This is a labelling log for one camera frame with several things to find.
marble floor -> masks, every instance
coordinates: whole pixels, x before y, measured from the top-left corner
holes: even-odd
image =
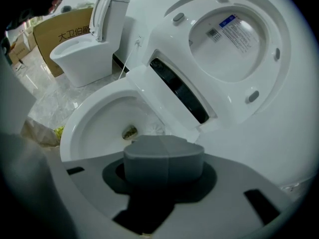
[[[19,63],[12,66],[23,85],[36,97],[29,116],[35,121],[55,129],[65,125],[74,110],[92,93],[118,79],[120,67],[113,62],[113,74],[85,87],[73,87],[62,74],[54,77],[45,64],[39,49],[35,47]]]

cardboard box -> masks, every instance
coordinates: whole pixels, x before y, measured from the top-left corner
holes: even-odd
[[[33,50],[36,46],[36,42],[35,42],[35,38],[33,35],[33,27],[29,27],[25,30],[27,39],[28,39],[28,43],[29,43],[29,48],[30,51]]]
[[[15,65],[17,62],[19,62],[19,59],[22,59],[29,52],[30,46],[28,43],[27,36],[25,33],[22,33],[16,39],[15,46],[9,53],[9,57],[12,61],[12,64]]]
[[[49,18],[33,29],[40,53],[54,77],[63,73],[61,67],[50,59],[51,51],[60,43],[90,33],[92,8],[74,10]]]

toilet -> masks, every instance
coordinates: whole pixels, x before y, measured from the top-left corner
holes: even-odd
[[[96,0],[90,33],[56,46],[50,58],[71,84],[83,87],[112,74],[112,56],[119,49],[129,0]]]
[[[134,137],[176,135],[277,185],[310,178],[317,168],[318,62],[311,45],[302,55],[292,48],[303,26],[292,26],[292,17],[268,0],[179,4],[152,30],[143,65],[75,110],[61,160],[123,151],[132,142],[123,134],[133,126]]]

toilet drain hole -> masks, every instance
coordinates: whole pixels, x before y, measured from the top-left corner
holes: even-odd
[[[132,140],[138,135],[138,130],[135,126],[130,125],[128,126],[122,133],[122,138],[124,140]]]

white cable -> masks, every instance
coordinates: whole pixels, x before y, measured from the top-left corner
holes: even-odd
[[[127,58],[127,59],[126,59],[126,61],[125,61],[125,64],[124,64],[124,66],[123,66],[123,69],[122,69],[122,71],[121,71],[121,74],[120,74],[120,76],[119,76],[118,80],[121,78],[121,76],[122,76],[122,74],[123,74],[123,72],[124,72],[124,68],[126,67],[126,63],[128,62],[128,60],[129,60],[129,58],[130,58],[130,56],[131,56],[132,52],[134,51],[135,46],[136,46],[137,44],[139,44],[139,43],[140,43],[140,40],[139,40],[139,39],[136,39],[136,40],[135,40],[134,47],[133,47],[133,49],[131,50],[131,52],[130,52],[130,54],[129,54],[128,58]]]

